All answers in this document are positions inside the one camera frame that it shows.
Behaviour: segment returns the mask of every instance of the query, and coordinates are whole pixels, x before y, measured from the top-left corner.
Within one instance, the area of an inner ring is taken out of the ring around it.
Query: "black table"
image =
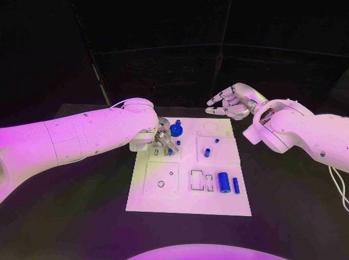
[[[104,108],[64,105],[58,117]],[[214,117],[204,108],[160,116]],[[0,259],[127,259],[179,244],[241,246],[290,259],[349,259],[349,213],[328,166],[243,136],[232,121],[253,217],[127,212],[129,146],[38,174],[0,205]],[[349,198],[349,174],[342,172]]]

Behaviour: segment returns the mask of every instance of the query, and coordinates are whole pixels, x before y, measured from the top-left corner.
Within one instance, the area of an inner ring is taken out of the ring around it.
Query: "small blue object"
[[[219,190],[221,190],[221,193],[231,192],[230,177],[228,177],[227,172],[219,173]]]
[[[232,178],[232,182],[234,182],[235,193],[240,194],[241,191],[240,191],[238,179],[237,179],[237,178]]]
[[[179,124],[170,125],[170,133],[173,137],[179,137],[183,133],[183,128]]]
[[[211,155],[211,149],[206,148],[204,156],[205,156],[205,157],[209,157],[209,155]]]

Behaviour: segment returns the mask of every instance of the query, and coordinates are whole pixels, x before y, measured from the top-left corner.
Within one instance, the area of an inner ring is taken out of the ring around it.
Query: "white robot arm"
[[[241,120],[254,114],[244,136],[253,144],[263,141],[279,153],[294,145],[320,163],[349,173],[349,118],[332,114],[315,115],[293,100],[271,100],[245,84],[237,83],[208,102],[222,100],[222,108],[206,112]]]
[[[27,178],[45,170],[130,143],[131,151],[162,143],[173,152],[169,121],[153,103],[140,98],[121,108],[90,111],[65,118],[0,128],[0,203]]]

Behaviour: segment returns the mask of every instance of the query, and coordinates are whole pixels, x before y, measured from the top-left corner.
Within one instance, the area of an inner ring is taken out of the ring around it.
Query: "robotic hand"
[[[208,105],[221,100],[222,108],[209,107],[205,111],[235,120],[253,113],[253,125],[243,134],[254,145],[263,141],[279,153],[297,145],[316,161],[349,173],[349,118],[315,115],[290,99],[268,101],[243,83],[219,92]]]
[[[129,143],[136,152],[150,143],[178,152],[170,123],[157,117],[153,107],[149,100],[134,98],[123,108],[0,128],[0,203],[38,173]]]

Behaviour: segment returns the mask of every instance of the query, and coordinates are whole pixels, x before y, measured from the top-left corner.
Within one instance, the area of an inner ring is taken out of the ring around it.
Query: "white board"
[[[180,141],[180,152],[166,155],[163,147],[150,145],[147,151],[137,153],[126,210],[251,216],[231,120],[167,118],[172,124],[178,119],[183,134],[172,141]],[[230,193],[221,193],[219,172],[228,173]],[[232,178],[238,179],[240,194]]]

